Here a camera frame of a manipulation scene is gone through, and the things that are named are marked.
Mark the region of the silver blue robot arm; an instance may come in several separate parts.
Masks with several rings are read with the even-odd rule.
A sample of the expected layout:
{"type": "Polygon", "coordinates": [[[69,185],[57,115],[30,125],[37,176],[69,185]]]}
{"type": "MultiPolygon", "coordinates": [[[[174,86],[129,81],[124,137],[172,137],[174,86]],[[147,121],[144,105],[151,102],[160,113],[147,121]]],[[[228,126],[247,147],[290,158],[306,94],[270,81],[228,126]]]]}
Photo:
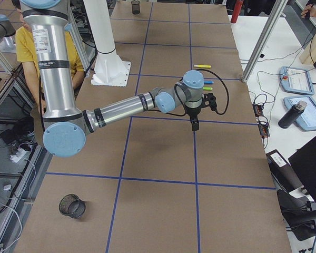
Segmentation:
{"type": "Polygon", "coordinates": [[[16,53],[14,36],[16,29],[6,15],[0,14],[0,51],[3,53],[16,53]]]}
{"type": "Polygon", "coordinates": [[[43,143],[49,153],[58,157],[76,155],[84,147],[86,136],[98,128],[154,108],[168,113],[183,106],[195,131],[203,108],[217,110],[214,95],[203,93],[202,73],[190,70],[172,88],[157,87],[104,108],[81,111],[75,103],[65,40],[69,2],[21,1],[21,8],[24,21],[32,28],[43,84],[43,143]]]}

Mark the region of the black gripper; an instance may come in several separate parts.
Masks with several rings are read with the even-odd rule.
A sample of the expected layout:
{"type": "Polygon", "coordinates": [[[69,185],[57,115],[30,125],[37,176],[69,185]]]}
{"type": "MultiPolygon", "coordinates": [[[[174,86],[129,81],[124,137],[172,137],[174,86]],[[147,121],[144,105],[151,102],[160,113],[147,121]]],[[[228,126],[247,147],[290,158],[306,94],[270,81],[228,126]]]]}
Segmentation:
{"type": "Polygon", "coordinates": [[[202,94],[201,98],[197,101],[188,101],[185,103],[186,113],[191,120],[192,131],[198,131],[200,124],[198,115],[203,108],[210,107],[216,112],[216,97],[213,93],[202,94]]]}

